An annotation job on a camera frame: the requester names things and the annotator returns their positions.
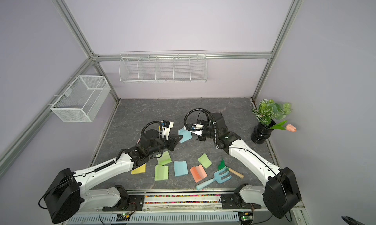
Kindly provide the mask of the light green memo pad small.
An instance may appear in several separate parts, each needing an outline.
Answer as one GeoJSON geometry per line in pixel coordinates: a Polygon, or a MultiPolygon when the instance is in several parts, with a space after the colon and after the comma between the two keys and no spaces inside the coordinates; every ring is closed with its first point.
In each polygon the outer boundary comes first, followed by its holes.
{"type": "Polygon", "coordinates": [[[198,158],[199,163],[205,168],[209,168],[212,165],[212,162],[209,160],[207,154],[203,154],[198,158]]]}

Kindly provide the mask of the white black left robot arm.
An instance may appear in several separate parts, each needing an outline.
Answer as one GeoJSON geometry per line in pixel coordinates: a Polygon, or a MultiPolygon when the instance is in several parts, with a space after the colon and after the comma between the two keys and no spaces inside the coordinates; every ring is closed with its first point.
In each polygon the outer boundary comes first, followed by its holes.
{"type": "Polygon", "coordinates": [[[153,122],[148,123],[141,130],[135,146],[121,149],[108,161],[83,170],[61,170],[41,198],[52,223],[65,222],[77,212],[93,208],[102,207],[106,211],[136,209],[123,186],[116,185],[103,190],[95,190],[94,187],[119,174],[135,170],[150,159],[161,157],[164,150],[174,151],[183,137],[170,132],[172,122],[155,123],[159,126],[157,130],[148,129],[153,122]]]}

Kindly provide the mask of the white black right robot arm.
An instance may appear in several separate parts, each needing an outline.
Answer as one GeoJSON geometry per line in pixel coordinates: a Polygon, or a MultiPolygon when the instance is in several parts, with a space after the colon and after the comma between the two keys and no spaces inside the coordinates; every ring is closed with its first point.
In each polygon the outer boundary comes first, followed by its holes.
{"type": "Polygon", "coordinates": [[[245,203],[266,206],[276,218],[285,217],[302,199],[294,172],[288,167],[282,169],[274,165],[249,147],[238,134],[228,129],[220,112],[199,109],[206,119],[189,124],[188,117],[196,111],[193,109],[184,117],[185,130],[198,135],[200,141],[212,139],[216,148],[239,160],[262,183],[256,188],[249,184],[240,187],[240,198],[245,203]]]}

